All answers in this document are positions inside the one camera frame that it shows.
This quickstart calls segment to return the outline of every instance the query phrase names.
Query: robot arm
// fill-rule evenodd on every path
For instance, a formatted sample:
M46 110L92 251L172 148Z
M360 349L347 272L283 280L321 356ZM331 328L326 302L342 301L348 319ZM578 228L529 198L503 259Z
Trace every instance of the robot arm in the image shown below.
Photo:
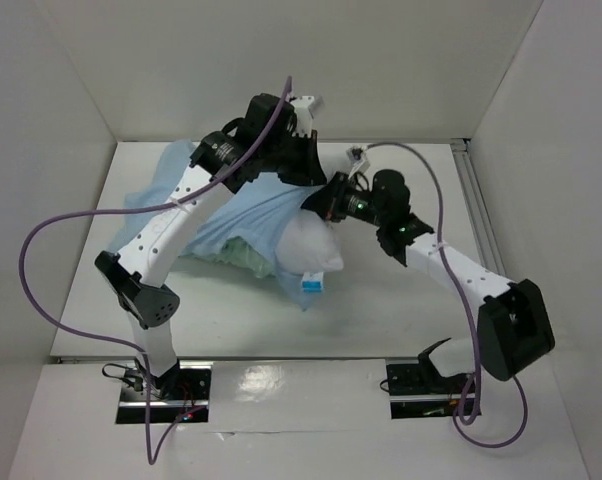
M313 118L322 105L316 97L292 97L252 157L221 184L191 202L189 193L209 184L231 168L255 142L275 110L279 98L254 97L245 118L235 119L221 131L206 136L191 156L191 163L165 203L175 207L155 215L141 232L116 253L102 251L96 267L126 311L134 342L148 355L158 388L178 371L172 347L170 319L179 297L165 284L172 264L207 219L245 182L263 171L277 172L282 181L296 185L323 185Z
M377 226L377 240L389 256L458 295L441 256L441 248L445 247L448 263L477 323L481 362L488 373L498 380L509 380L554 348L543 297L533 282L515 283L486 270L445 242L440 244L434 229L411 211L410 191L401 173L377 172L371 189L362 188L357 175L360 174L337 174L325 188L308 198L304 207L333 222L353 217ZM450 369L451 364L458 362L456 346L442 343L431 352L431 359L436 357L439 361L437 369L442 376L472 371L464 367ZM466 352L471 354L471 344L466 346ZM456 358L446 361L449 356Z
M317 134L312 129L320 99L292 97L285 102L265 140L245 164L196 201L179 200L207 185L210 177L232 168L271 120L278 102L271 95L256 96L245 118L235 119L221 131L206 136L166 199L166 203L175 203L175 208L155 215L117 253L103 251L95 261L126 310L135 343L147 353L155 386L160 389L170 385L179 372L170 331L170 318L179 307L179 297L164 284L168 272L210 215L245 182L264 171L277 172L289 184L325 185L302 208L333 222L353 217L377 226L377 239L389 256L457 293L444 268L437 236L411 212L410 192L399 172L377 172L372 188L361 189L356 180L362 173L357 170L365 161L351 151L353 171L350 175L338 173L327 183L318 160ZM489 373L507 380L554 347L536 285L528 280L515 284L451 247L446 246L445 251L470 301L473 317L478 319L482 363ZM445 356L445 348L444 344L435 352Z

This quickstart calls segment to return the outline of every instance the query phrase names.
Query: white floor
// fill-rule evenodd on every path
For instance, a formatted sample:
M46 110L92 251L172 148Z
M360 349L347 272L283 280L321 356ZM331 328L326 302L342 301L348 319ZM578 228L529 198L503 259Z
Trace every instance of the white floor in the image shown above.
M213 366L210 422L183 425L147 465L143 427L115 425L120 386L100 365L44 368L11 480L545 479L585 480L552 368L521 375L530 422L499 451L463 441L449 418L390 420L384 361L227 362ZM521 404L512 383L486 382L470 432L498 441ZM156 444L165 426L153 426Z
M149 182L165 143L120 143L99 208L120 207L126 193ZM344 154L347 144L321 144L320 155ZM432 163L445 196L448 243L478 260L472 226L449 145L416 145ZM370 152L372 168L400 170L414 211L436 224L434 186L421 163L399 149ZM95 218L62 321L94 333L129 338L128 322L93 265L121 217ZM435 341L466 335L460 303L425 275L403 268L377 244L372 226L349 219L336 226L343 272L326 276L326 292L302 312L274 279L181 259L166 282L181 297L172 321L178 355L189 357L392 357L416 355ZM53 355L129 356L125 347L59 331Z

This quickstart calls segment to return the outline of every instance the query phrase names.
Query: light blue cloth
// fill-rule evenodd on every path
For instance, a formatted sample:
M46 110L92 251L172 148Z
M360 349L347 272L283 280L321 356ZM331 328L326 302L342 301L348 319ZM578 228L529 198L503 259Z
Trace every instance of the light blue cloth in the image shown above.
M193 151L194 146L188 140L168 145L161 155L150 186L141 192L126 195L125 208L164 203L181 180ZM246 183L208 219L181 255L206 257L218 254L228 240L241 237L273 265L281 287L305 310L316 294L303 292L302 276L284 270L277 261L275 250L288 222L305 199L319 188L287 185L279 180L276 173L262 173L254 182ZM110 251L116 252L129 243L153 215L127 215L125 227L111 242Z

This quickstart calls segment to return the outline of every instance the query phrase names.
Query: wire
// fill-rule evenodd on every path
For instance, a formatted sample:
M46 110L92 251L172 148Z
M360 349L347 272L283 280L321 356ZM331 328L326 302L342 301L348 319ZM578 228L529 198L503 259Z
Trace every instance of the wire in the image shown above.
M294 133L294 131L297 129L297 121L298 119L296 115L292 117L292 121L288 125L288 133Z
M232 165L230 168L228 168L228 170L226 170L223 175L219 176L218 178L215 178L213 181L211 181L207 185L201 187L197 191L195 191L189 195L186 195L183 198L180 198L177 203L191 202L195 198L197 198L197 197L203 195L204 193L210 191L211 189L213 189L215 186L217 186L218 184L220 184L221 182L226 180L230 175L232 175L235 171L237 171L239 168L241 168L241 166L259 148L261 143L263 143L263 140L265 140L268 133L270 133L270 130L272 129L272 126L274 125L275 121L279 117L279 114L281 113L281 110L283 109L283 105L285 104L286 98L287 98L288 94L290 94L291 91L292 91L292 78L288 77L286 79L285 86L283 87L283 93L281 94L281 97L279 98L279 103L277 103L277 106L275 107L274 112L270 116L270 119L268 120L266 126L263 128L263 130L261 131L259 136L256 138L254 143L250 146L250 148L248 148L248 150L243 154L243 156L234 165ZM84 332L84 331L78 330L76 328L64 325L59 320L55 319L52 315L50 315L41 306L41 304L39 304L37 299L34 297L34 294L32 293L32 290L30 289L30 285L28 284L28 280L26 277L25 262L26 262L26 256L28 253L28 248L30 247L30 244L32 243L32 240L34 239L34 237L45 227L52 225L54 223L61 222L63 220L68 220L71 218L95 217L95 216L99 216L99 215L128 215L128 214L137 214L137 213L160 212L163 210L169 210L171 208L175 208L176 206L177 206L176 203L165 203L162 205L153 205L150 207L143 207L143 208L128 208L128 209L126 209L126 208L110 208L110 209L103 209L103 210L83 210L80 212L72 212L72 213L66 213L63 215L58 215L56 217L49 218L49 219L39 223L37 226L35 226L32 229L32 231L26 236L25 240L23 241L23 245L21 246L21 252L19 253L19 280L21 281L21 287L23 288L23 292L25 293L25 296L28 298L28 300L30 301L30 303L32 304L34 309L39 313L39 315L41 315L44 319L46 319L48 322L50 322L52 325L54 325L58 329L63 330L65 332L71 333L73 335L78 335L79 337L91 338L93 340L101 340L103 342L110 342L110 343L115 343L118 345L123 345L123 346L129 347L129 348L132 348L133 350L137 351L139 353L139 355L141 355L141 358L143 359L143 364L145 366L145 372L146 372L145 443L146 443L146 455L147 455L148 463L150 465L154 465L156 463L157 458L159 456L159 451L161 449L161 445L163 445L163 441L167 437L168 433L170 433L170 431L175 427L175 425L177 425L183 419L183 417L178 416L177 418L175 418L174 422L165 430L165 432L163 432L163 435L161 436L161 438L159 439L159 442L157 444L156 450L154 452L152 452L152 437L151 437L151 432L150 432L150 413L151 413L150 402L151 402L151 396L152 396L152 373L150 372L150 359L148 358L148 355L143 350L143 348L141 348L137 344L130 342L128 340L110 337L107 335L98 335L95 333Z
M225 127L223 127L221 129L221 133L224 134L229 134L232 130L236 129L241 122L243 122L243 118L239 117L239 118L235 118L234 120L230 120L228 123L225 124Z
M190 400L191 405L194 407L194 392L192 390L192 385L190 385L189 382L185 382L183 385L187 387L187 390L184 387L183 391L186 392L188 400Z
M183 385L179 385L179 388L183 390L183 406L181 407L181 415L185 414L185 407L188 405L189 394Z
M432 178L432 181L434 182L434 187L437 191L437 199L438 199L438 203L439 203L439 216L438 216L438 220L437 220L437 243L439 245L445 245L443 243L443 192L441 190L441 185L439 183L439 179L437 178L436 174L434 173L434 170L432 169L432 166L430 165L430 163L425 159L425 157L423 155L421 155L421 153L419 153L419 151L415 150L414 148L412 148L409 145L404 145L403 143L399 143L399 142L392 142L392 141L376 142L376 143L372 143L372 144L368 145L366 147L366 150L371 150L373 148L378 148L378 147L397 147L397 148L402 148L403 150L407 150L408 152L410 152L414 156L416 156L421 161L423 166L426 168L426 170L430 174L430 177ZM457 291L457 293L459 294L459 297L461 298L461 303L463 304L463 310L465 311L465 316L468 320L468 327L470 328L470 336L472 337L472 350L474 353L474 374L471 375L470 377L468 377L468 381L466 382L465 386L463 387L463 390L461 391L461 398L459 399L459 404L457 405L457 408L454 410L454 412L452 414L454 426L456 427L456 429L458 430L458 432L461 434L461 436L463 438L465 438L466 440L468 440L470 443L472 443L474 445L484 447L484 448L501 448L501 447L508 446L508 445L516 442L519 439L521 434L523 434L523 431L525 430L525 427L526 427L526 424L528 421L527 399L525 397L523 387L521 386L521 383L519 382L519 380L516 377L514 377L514 382L517 384L517 388L519 389L519 393L521 394L521 401L523 403L523 421L521 422L521 427L519 428L517 433L515 433L511 438L509 438L508 440L506 440L504 442L501 442L498 444L485 444L485 443L481 443L481 442L471 439L459 426L459 423L461 423L462 425L465 425L465 426L472 425L474 423L474 421L477 419L477 417L479 416L479 413L481 411L480 404L481 404L482 381L481 381L481 354L479 352L479 336L477 334L476 325L474 323L474 318L472 315L472 308L470 307L470 301L468 300L468 297L465 294L463 287L461 286L461 282L459 281L456 274L452 270L452 267L450 267L450 262L448 261L448 256L445 253L445 247L440 248L439 252L441 255L441 262L443 263L443 268L445 269L446 273L450 277L450 280L454 284L455 290ZM470 412L470 415L466 418L465 404L466 404L467 396L468 396L468 393L472 386L472 383L474 383L474 385L475 385L475 399L474 399L474 403L472 405L472 411Z
M115 367L115 368L122 369L123 376L117 377L116 375L110 375L108 372L105 371L105 369L108 367ZM128 387L134 388L134 382L132 380L130 380L129 378L126 378L126 374L131 370L132 370L131 368L128 368L125 365L119 365L118 363L106 363L103 366L103 368L101 369L101 374L106 378L113 378L115 380L120 380L121 382L125 383Z
M365 187L363 185L361 185L360 180L363 179L365 180ZM366 177L363 173L361 172L355 172L354 174L354 182L356 184L357 187L359 187L359 189L363 192L369 192L370 191L370 181L368 180L368 177Z

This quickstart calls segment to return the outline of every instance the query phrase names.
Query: white wall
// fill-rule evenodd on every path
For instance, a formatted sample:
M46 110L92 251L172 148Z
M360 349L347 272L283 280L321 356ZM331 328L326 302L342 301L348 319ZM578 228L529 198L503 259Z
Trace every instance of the white wall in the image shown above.
M559 332L556 374L602 479L602 0L545 0L471 145L510 275Z
M200 138L291 74L322 138L468 137L540 0L37 0L115 135Z
M0 2L0 479L6 478L54 331L17 279L21 242L52 214L96 201L114 140L31 0ZM28 268L60 315L87 222L50 229Z

